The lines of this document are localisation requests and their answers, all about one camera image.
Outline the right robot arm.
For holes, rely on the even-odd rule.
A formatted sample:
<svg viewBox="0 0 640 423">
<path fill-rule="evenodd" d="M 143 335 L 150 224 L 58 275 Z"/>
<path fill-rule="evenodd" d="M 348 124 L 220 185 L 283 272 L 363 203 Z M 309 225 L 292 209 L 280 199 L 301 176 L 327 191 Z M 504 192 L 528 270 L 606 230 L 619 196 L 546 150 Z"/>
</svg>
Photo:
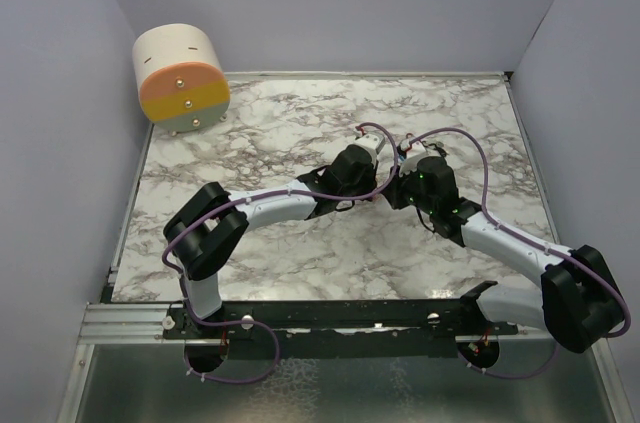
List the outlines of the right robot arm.
<svg viewBox="0 0 640 423">
<path fill-rule="evenodd" d="M 472 302 L 459 310 L 467 332 L 512 323 L 545 330 L 563 348 L 582 353 L 624 323 L 623 300 L 599 251 L 555 245 L 486 215 L 480 204 L 460 196 L 444 158 L 405 159 L 385 196 L 395 209 L 412 206 L 427 216 L 439 236 L 506 264 L 534 284 L 525 290 L 491 283 L 471 292 Z"/>
</svg>

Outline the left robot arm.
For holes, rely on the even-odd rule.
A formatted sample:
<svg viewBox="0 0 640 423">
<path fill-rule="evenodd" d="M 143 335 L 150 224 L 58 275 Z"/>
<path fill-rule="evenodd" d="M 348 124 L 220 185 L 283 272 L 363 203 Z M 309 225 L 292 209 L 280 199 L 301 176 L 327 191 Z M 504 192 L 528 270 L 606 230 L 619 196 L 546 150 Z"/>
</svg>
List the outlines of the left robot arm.
<svg viewBox="0 0 640 423">
<path fill-rule="evenodd" d="M 378 155 L 384 145 L 376 134 L 349 144 L 333 162 L 269 191 L 226 191 L 212 182 L 200 190 L 163 229 L 183 274 L 181 288 L 191 308 L 186 325 L 206 338 L 220 328 L 222 298 L 217 273 L 242 236 L 286 221 L 305 221 L 353 203 L 377 187 Z"/>
</svg>

